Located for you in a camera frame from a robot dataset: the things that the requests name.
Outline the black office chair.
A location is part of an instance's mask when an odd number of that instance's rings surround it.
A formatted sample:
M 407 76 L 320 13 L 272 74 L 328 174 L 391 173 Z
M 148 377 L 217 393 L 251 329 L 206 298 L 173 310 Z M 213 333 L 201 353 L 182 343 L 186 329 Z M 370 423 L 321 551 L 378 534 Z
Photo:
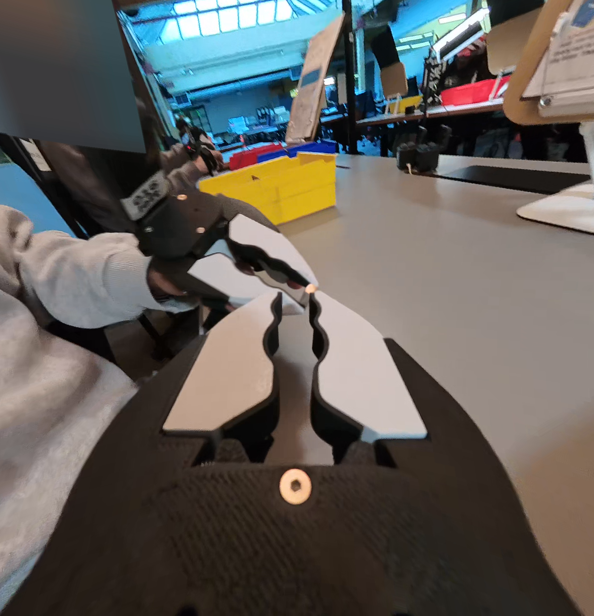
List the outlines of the black office chair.
M 34 181 L 74 235 L 87 240 L 89 234 L 71 211 L 65 193 L 55 188 L 55 178 L 47 162 L 41 154 L 33 156 L 24 142 L 31 143 L 25 139 L 0 133 L 0 149 Z

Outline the printed instruction sheet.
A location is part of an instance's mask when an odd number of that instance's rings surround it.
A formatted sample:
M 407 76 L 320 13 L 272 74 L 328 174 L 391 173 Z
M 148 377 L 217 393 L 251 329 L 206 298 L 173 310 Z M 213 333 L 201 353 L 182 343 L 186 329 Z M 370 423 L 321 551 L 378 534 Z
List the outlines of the printed instruction sheet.
M 572 1 L 556 20 L 523 98 L 594 90 L 594 1 Z

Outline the instruction sheet on stand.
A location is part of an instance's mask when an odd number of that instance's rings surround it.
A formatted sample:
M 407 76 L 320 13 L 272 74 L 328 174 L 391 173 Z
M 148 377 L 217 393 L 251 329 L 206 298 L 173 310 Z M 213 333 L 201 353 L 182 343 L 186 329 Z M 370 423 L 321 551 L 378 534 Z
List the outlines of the instruction sheet on stand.
M 560 13 L 572 1 L 547 1 L 539 10 L 521 59 L 509 80 L 503 110 L 514 123 L 524 126 L 568 124 L 594 121 L 594 90 L 578 94 L 562 94 L 523 98 L 539 62 L 547 50 L 549 39 Z

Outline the cardboard instruction board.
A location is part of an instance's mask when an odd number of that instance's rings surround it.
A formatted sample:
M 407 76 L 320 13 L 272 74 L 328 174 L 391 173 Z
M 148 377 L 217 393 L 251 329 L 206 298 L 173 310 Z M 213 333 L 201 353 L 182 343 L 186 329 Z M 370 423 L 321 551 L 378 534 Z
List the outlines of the cardboard instruction board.
M 345 13 L 340 12 L 338 17 L 309 42 L 298 83 L 298 93 L 293 100 L 290 120 L 286 127 L 285 142 L 288 145 L 311 142 L 316 136 L 324 97 L 324 80 L 344 28 L 344 21 Z

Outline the person's left hand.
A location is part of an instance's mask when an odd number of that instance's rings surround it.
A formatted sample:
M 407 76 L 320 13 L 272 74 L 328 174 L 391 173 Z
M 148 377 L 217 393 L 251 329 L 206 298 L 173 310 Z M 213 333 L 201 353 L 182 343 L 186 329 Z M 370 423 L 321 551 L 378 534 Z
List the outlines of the person's left hand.
M 184 299 L 188 295 L 187 291 L 178 287 L 161 273 L 154 261 L 150 261 L 147 267 L 146 281 L 150 294 L 158 303 L 165 303 L 174 298 Z

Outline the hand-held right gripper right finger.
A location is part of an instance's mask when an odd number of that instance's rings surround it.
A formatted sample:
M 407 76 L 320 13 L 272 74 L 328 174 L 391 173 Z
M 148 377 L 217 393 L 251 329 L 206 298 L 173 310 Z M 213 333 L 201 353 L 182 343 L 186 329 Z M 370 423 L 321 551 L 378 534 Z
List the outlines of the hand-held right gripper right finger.
M 309 317 L 317 358 L 310 405 L 316 434 L 328 444 L 425 439 L 391 340 L 322 291 L 310 295 Z

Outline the grey desk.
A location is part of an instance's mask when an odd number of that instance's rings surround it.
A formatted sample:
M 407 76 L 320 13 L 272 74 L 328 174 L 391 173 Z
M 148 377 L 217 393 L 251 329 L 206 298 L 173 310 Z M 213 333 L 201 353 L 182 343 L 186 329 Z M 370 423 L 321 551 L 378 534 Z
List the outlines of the grey desk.
M 559 580 L 594 615 L 594 236 L 516 215 L 536 195 L 340 156 L 337 205 L 283 225 L 322 290 L 471 416 Z

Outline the rounded brown board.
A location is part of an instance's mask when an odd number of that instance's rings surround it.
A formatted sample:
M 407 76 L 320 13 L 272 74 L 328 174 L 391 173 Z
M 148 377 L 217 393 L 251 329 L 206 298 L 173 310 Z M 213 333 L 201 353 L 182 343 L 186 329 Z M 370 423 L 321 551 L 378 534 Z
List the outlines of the rounded brown board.
M 487 66 L 497 76 L 513 72 L 536 22 L 531 12 L 492 27 L 486 37 Z

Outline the yellow divided plastic bin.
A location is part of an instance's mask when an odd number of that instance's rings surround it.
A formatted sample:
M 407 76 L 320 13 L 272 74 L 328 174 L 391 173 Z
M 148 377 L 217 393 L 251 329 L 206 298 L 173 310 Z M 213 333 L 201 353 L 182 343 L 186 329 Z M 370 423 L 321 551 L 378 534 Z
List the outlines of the yellow divided plastic bin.
M 199 190 L 251 204 L 280 226 L 336 206 L 334 153 L 299 152 L 199 181 Z

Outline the distant red bin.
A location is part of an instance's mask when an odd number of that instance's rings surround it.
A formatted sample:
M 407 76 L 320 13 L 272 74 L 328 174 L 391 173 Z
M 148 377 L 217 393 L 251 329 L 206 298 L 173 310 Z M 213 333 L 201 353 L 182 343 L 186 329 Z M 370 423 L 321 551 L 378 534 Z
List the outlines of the distant red bin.
M 492 102 L 504 94 L 510 77 L 506 75 L 443 90 L 440 94 L 441 104 L 445 107 L 458 107 Z

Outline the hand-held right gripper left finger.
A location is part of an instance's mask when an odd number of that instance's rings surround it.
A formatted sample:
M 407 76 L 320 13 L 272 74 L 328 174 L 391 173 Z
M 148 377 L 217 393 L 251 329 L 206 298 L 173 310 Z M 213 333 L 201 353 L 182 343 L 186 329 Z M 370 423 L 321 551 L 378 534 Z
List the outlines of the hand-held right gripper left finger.
M 220 437 L 277 399 L 272 359 L 282 308 L 281 292 L 271 291 L 208 332 L 163 432 Z

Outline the black charger block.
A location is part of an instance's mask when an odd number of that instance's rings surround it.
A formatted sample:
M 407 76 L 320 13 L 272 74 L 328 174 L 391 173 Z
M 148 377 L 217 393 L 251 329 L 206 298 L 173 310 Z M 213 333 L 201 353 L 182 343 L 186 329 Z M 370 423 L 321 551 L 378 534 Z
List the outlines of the black charger block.
M 439 164 L 440 154 L 447 150 L 452 128 L 442 124 L 429 139 L 425 126 L 417 126 L 412 133 L 401 135 L 395 146 L 395 162 L 398 170 L 408 174 L 429 174 Z

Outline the large black panel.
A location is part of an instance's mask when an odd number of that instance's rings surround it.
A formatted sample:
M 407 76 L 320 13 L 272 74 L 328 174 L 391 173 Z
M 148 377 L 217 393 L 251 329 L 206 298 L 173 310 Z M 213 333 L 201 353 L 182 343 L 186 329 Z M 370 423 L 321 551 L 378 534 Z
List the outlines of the large black panel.
M 490 26 L 496 27 L 506 23 L 507 21 L 519 17 L 536 9 L 539 9 L 545 4 L 545 1 L 487 1 L 489 8 Z

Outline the black desk mat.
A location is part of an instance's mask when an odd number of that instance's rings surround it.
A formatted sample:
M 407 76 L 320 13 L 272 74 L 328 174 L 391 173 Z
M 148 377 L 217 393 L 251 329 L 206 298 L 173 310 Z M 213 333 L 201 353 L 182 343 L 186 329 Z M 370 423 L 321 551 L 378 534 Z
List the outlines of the black desk mat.
M 477 165 L 430 176 L 540 195 L 554 195 L 591 180 L 588 174 Z

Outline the distant yellow bin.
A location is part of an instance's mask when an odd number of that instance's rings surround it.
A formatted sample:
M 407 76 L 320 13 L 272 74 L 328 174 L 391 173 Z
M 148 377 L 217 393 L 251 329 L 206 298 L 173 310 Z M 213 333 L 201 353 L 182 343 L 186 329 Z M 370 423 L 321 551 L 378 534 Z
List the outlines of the distant yellow bin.
M 408 109 L 416 111 L 423 101 L 422 95 L 401 97 L 396 95 L 385 101 L 384 115 L 405 115 Z

